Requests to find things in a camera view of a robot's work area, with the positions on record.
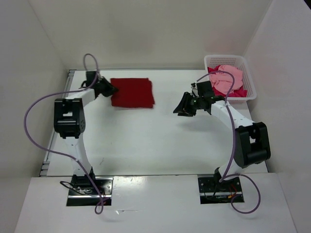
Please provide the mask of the dark red t-shirt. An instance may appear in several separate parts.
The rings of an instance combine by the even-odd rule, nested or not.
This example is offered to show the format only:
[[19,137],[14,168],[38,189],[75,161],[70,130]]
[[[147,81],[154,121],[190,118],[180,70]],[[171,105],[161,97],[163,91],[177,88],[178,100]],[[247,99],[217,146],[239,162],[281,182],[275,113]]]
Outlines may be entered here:
[[110,81],[118,89],[111,97],[112,106],[153,108],[155,104],[153,84],[148,78],[111,78]]

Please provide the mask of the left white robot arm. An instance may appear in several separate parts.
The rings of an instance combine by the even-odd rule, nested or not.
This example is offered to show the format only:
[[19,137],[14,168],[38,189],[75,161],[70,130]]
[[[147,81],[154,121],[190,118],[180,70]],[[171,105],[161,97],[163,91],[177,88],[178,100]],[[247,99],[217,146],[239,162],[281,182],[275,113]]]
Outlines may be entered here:
[[73,177],[71,185],[80,188],[86,194],[96,191],[97,182],[84,145],[83,134],[86,129],[84,107],[99,95],[110,97],[118,91],[97,71],[87,71],[79,92],[54,101],[53,126],[64,140],[69,158],[72,160]]

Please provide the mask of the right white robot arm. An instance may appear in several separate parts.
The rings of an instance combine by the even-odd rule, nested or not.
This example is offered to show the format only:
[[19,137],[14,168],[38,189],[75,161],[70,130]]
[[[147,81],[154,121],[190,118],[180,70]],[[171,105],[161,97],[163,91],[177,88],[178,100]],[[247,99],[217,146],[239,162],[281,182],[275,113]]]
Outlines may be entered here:
[[254,122],[240,114],[223,96],[215,95],[211,82],[192,83],[192,92],[185,92],[173,113],[193,117],[198,110],[208,112],[232,130],[233,146],[226,165],[214,172],[213,185],[219,191],[230,186],[230,180],[237,177],[250,165],[260,164],[271,157],[267,126]]

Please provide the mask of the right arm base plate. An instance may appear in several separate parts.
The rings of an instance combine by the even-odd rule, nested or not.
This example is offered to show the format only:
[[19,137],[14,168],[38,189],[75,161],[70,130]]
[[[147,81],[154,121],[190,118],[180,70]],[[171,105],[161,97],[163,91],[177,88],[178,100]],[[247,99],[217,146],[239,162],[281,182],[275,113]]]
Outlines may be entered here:
[[222,204],[244,202],[240,179],[235,177],[232,180],[219,183],[213,175],[198,176],[198,186],[201,204]]

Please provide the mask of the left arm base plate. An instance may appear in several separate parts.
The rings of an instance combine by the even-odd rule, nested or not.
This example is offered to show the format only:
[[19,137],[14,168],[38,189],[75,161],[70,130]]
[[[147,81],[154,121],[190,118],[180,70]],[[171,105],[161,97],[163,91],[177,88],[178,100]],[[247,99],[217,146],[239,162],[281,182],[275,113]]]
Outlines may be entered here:
[[[112,204],[112,177],[98,178],[94,180],[104,200],[104,206]],[[100,197],[91,183],[77,184],[73,182],[60,181],[60,184],[69,190],[66,206],[96,206]]]

